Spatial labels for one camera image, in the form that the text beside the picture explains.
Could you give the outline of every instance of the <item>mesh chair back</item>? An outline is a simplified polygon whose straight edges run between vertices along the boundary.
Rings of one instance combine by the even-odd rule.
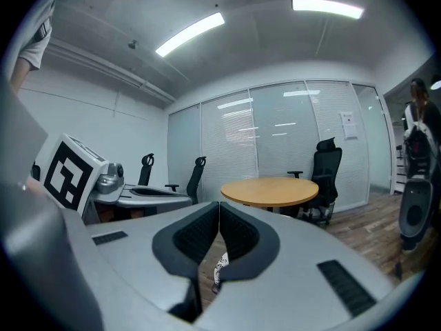
[[[139,176],[138,185],[149,185],[150,172],[152,171],[154,157],[153,153],[149,153],[141,159],[143,167],[141,168],[141,175]]]
[[[331,195],[331,202],[334,202],[338,197],[336,188],[337,171],[340,167],[342,159],[342,149],[336,148],[334,144],[334,138],[324,140],[318,143],[317,152],[314,154],[314,170],[312,172],[312,181],[314,177],[318,175],[330,174],[332,175],[331,187],[329,193]]]
[[[204,171],[207,157],[199,157],[195,160],[195,167],[193,169],[192,177],[190,178],[187,185],[187,195],[193,200],[193,204],[198,203],[197,191],[199,181],[201,180],[202,173]]]

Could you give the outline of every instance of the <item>desk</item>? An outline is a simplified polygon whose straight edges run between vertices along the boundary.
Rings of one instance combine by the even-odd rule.
[[[318,194],[312,181],[288,177],[253,178],[225,184],[220,191],[227,199],[254,207],[298,205]]]

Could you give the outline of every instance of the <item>ceiling light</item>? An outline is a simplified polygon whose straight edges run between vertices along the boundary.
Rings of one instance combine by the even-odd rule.
[[[247,131],[247,130],[254,130],[254,129],[259,129],[259,127],[257,126],[256,128],[239,129],[238,131]]]
[[[438,88],[441,88],[441,76],[438,74],[435,74],[432,77],[432,86],[430,86],[430,89],[437,90]]]
[[[275,126],[296,125],[297,123],[276,124]]]
[[[244,116],[249,116],[250,114],[251,114],[251,109],[245,109],[245,110],[238,110],[237,112],[222,114],[222,118],[244,117]]]
[[[191,26],[180,31],[178,34],[170,38],[158,49],[156,49],[156,52],[164,57],[169,52],[184,44],[186,41],[189,41],[191,38],[194,38],[201,33],[211,30],[214,27],[223,25],[224,23],[225,21],[223,20],[222,15],[219,12],[216,14],[212,14],[211,16],[208,16],[205,19],[201,19],[200,21],[193,23]]]
[[[312,90],[312,91],[292,91],[292,92],[285,92],[283,94],[284,97],[292,97],[292,96],[315,96],[319,94],[319,90]]]
[[[232,107],[232,106],[237,106],[238,104],[243,104],[243,103],[252,102],[252,101],[253,101],[252,98],[241,99],[240,101],[235,101],[235,102],[229,102],[229,103],[221,104],[220,106],[218,106],[218,109],[223,109],[223,108],[228,108],[228,107]]]
[[[364,9],[329,0],[292,0],[293,10],[320,11],[359,19]]]

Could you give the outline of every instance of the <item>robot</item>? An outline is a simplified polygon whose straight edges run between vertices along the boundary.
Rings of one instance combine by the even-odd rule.
[[[142,208],[144,216],[192,204],[184,194],[125,183],[120,163],[110,163],[68,134],[60,135],[41,172],[46,194],[61,208],[77,211],[86,225],[100,223],[96,203],[114,205],[118,212]]]
[[[407,182],[402,193],[400,230],[403,250],[412,250],[419,243],[433,213],[438,209],[434,186],[440,170],[440,144],[422,121],[414,121],[410,105],[405,117],[408,129],[404,133],[404,170]]]

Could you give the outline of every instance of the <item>white shirt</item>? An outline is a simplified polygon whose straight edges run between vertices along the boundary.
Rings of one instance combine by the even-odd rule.
[[[7,80],[12,76],[17,58],[29,61],[31,70],[40,68],[41,58],[52,34],[54,5],[55,0],[38,0],[15,31],[2,60],[3,74]],[[35,39],[39,28],[42,28],[44,38]]]

